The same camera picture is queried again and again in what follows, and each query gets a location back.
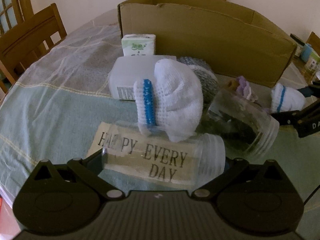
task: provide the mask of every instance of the rolled towel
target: rolled towel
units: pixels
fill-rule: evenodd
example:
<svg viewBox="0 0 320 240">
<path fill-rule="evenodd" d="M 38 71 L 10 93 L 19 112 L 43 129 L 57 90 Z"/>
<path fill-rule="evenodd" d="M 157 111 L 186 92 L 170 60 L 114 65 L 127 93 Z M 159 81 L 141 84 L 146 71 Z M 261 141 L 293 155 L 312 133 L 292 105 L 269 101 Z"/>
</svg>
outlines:
<svg viewBox="0 0 320 240">
<path fill-rule="evenodd" d="M 199 79 L 185 64 L 171 59 L 156 63 L 155 79 L 152 100 L 144 93 L 148 81 L 138 80 L 134 84 L 138 123 L 153 125 L 149 113 L 154 113 L 156 125 L 166 130 L 171 141 L 187 139 L 196 130 L 202 114 L 203 95 Z M 149 109 L 150 104 L 146 105 L 151 101 L 153 110 Z M 181 136 L 177 133 L 179 131 L 189 136 Z"/>
</svg>

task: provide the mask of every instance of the red object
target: red object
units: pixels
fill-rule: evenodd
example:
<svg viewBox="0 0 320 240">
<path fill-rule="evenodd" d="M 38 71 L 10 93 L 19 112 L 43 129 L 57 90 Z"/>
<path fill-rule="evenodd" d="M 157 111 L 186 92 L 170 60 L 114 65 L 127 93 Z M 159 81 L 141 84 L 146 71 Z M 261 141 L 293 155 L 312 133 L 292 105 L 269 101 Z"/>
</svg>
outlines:
<svg viewBox="0 0 320 240">
<path fill-rule="evenodd" d="M 1 206 L 2 206 L 2 197 L 0 196 L 0 214 L 1 214 Z"/>
<path fill-rule="evenodd" d="M 12 239 L 21 230 L 13 215 L 10 206 L 0 196 L 0 206 L 2 204 L 2 211 L 0 215 L 0 239 Z"/>
</svg>

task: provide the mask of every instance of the black clamp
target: black clamp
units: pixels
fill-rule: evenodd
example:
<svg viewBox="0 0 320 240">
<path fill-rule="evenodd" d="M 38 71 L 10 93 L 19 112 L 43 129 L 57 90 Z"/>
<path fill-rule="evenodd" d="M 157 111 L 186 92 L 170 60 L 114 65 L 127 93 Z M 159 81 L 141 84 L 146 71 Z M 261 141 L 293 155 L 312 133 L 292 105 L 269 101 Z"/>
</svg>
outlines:
<svg viewBox="0 0 320 240">
<path fill-rule="evenodd" d="M 63 165 L 40 161 L 13 204 L 22 229 L 15 239 L 153 239 L 148 228 L 158 223 L 172 237 L 158 237 L 156 230 L 157 239 L 186 239 L 190 232 L 202 239 L 301 239 L 294 231 L 303 202 L 274 160 L 251 165 L 228 159 L 230 169 L 191 197 L 186 191 L 131 191 L 126 197 L 97 176 L 101 158 L 100 150 Z M 199 222 L 186 231 L 186 220 Z"/>
<path fill-rule="evenodd" d="M 293 125 L 299 138 L 320 131 L 320 99 L 301 111 L 271 114 L 280 125 Z"/>
<path fill-rule="evenodd" d="M 313 81 L 312 85 L 309 85 L 305 88 L 300 88 L 298 91 L 304 95 L 305 98 L 315 96 L 320 98 L 320 81 Z"/>
</svg>

